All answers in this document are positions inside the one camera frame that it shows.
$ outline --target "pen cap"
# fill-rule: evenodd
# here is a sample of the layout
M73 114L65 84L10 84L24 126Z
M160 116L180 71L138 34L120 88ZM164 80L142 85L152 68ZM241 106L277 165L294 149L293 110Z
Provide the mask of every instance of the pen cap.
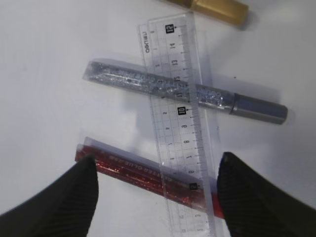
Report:
M182 7L241 26L245 23L249 7L235 0L167 0Z
M235 94L235 104L231 115L283 124L288 109L284 105Z

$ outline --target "glitter pen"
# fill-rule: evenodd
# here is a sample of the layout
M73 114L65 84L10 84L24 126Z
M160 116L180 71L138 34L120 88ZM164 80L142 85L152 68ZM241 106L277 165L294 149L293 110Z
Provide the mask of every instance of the glitter pen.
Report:
M187 207L206 212L204 191L197 183L183 182L169 175L163 176L163 182L159 170L91 146L78 145L75 160L79 161L91 154L95 157L97 170L100 173L165 196ZM216 194L212 194L212 200L214 215L224 218Z
M97 82L144 93L161 98L190 102L187 82L173 80L153 74L92 61L89 63L84 78ZM239 117L283 124L288 109L284 105L239 95L213 87L196 85L198 104L201 107L215 109Z

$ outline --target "silver glitter pen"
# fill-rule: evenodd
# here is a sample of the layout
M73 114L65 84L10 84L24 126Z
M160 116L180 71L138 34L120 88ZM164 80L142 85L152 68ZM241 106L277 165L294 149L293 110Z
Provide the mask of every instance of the silver glitter pen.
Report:
M161 98L176 99L184 103L190 101L188 84L185 81L176 81L110 64L90 62L85 78L88 81ZM287 118L288 109L284 105L213 87L198 84L196 87L198 102L202 107L275 124L283 124Z

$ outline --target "ruler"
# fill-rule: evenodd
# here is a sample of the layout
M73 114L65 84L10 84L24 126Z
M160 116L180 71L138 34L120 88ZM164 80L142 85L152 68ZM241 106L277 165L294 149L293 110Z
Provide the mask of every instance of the ruler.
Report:
M149 20L139 26L144 65L148 73L188 82L190 102L151 97L152 118L162 178L190 175L204 190L206 213L166 199L173 237L215 237L215 222L204 149L204 115L198 108L196 83L201 84L195 22L192 13Z

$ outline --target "silver pen cap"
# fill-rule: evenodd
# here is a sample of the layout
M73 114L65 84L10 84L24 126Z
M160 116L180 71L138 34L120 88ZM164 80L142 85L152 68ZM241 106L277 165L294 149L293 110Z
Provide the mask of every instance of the silver pen cap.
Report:
M231 115L276 124L283 124L287 113L288 109L284 105L239 94L235 94L235 103L231 111Z

